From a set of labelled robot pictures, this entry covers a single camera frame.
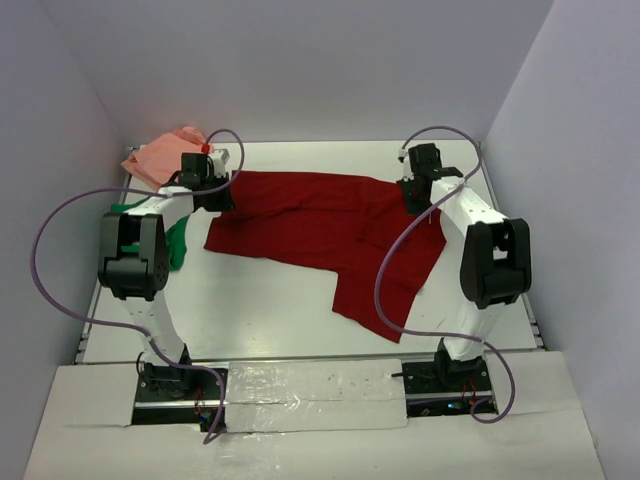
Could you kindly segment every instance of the green fabric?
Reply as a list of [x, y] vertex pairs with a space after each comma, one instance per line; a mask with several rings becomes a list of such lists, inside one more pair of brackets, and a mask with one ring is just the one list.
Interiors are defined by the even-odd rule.
[[[142, 202], [146, 200], [140, 200], [137, 203], [133, 203], [131, 205], [122, 205], [120, 203], [113, 203], [111, 205], [111, 211], [114, 213], [122, 213], [126, 212], [130, 208], [137, 207]], [[187, 232], [187, 220], [189, 220], [189, 216], [181, 218], [176, 222], [176, 224], [166, 231], [165, 237], [167, 239], [167, 249], [169, 250], [169, 271], [175, 272], [176, 270], [180, 270], [182, 265], [184, 264], [184, 256], [187, 254], [187, 242], [186, 242], [186, 232]], [[127, 247], [122, 247], [123, 252], [137, 252], [139, 250], [138, 245], [130, 245]]]

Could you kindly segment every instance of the folded cloth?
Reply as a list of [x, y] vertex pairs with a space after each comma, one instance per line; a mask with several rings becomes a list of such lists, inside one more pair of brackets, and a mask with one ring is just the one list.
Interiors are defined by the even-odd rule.
[[[126, 212], [127, 210], [137, 207], [146, 199], [140, 200], [137, 203], [131, 205], [123, 205], [120, 203], [114, 203], [111, 205], [111, 211], [115, 213]], [[167, 250], [169, 250], [169, 271], [175, 272], [180, 270], [184, 264], [184, 257], [187, 254], [187, 220], [189, 216], [182, 217], [178, 220], [169, 230], [165, 232]], [[130, 245], [123, 247], [125, 252], [138, 252], [140, 247], [138, 245]]]
[[183, 127], [160, 135], [153, 142], [136, 150], [122, 162], [122, 167], [154, 190], [180, 170], [184, 152], [200, 152], [205, 137], [195, 127]]
[[[382, 322], [373, 303], [382, 259], [414, 220], [398, 185], [351, 175], [244, 171], [232, 189], [236, 210], [213, 220], [205, 249], [334, 271], [333, 311], [400, 341], [400, 333]], [[405, 325], [445, 243], [435, 211], [393, 257], [381, 303], [396, 325]]]

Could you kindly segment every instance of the pink cloth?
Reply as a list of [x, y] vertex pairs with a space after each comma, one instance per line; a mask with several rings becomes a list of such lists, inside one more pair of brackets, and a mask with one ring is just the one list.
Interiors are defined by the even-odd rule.
[[122, 167], [154, 190], [158, 190], [176, 170], [180, 170], [184, 152], [200, 152], [206, 140], [195, 127], [182, 127], [159, 136], [136, 150], [122, 162]]

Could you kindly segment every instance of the gray wall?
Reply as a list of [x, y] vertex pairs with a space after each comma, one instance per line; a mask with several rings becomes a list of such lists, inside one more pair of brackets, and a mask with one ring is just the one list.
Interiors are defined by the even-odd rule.
[[486, 143], [610, 480], [640, 476], [639, 24], [637, 0], [556, 2]]
[[42, 0], [129, 144], [489, 131], [552, 0]]
[[[3, 0], [0, 14], [0, 478], [22, 478], [56, 366], [81, 325], [37, 295], [28, 250], [37, 225], [72, 193], [118, 181], [123, 147], [45, 10]], [[87, 308], [96, 225], [107, 198], [64, 212], [47, 234], [41, 270], [66, 305]]]

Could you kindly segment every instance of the red cloth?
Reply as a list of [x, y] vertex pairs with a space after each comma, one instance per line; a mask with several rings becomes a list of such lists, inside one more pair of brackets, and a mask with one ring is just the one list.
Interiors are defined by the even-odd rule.
[[[333, 311], [400, 341], [373, 303], [382, 259], [414, 220], [405, 211], [400, 187], [351, 175], [245, 171], [232, 191], [237, 209], [213, 220], [207, 250], [334, 271]], [[431, 224], [418, 226], [387, 268], [381, 302], [396, 325], [405, 325], [444, 248], [439, 214], [434, 212]]]

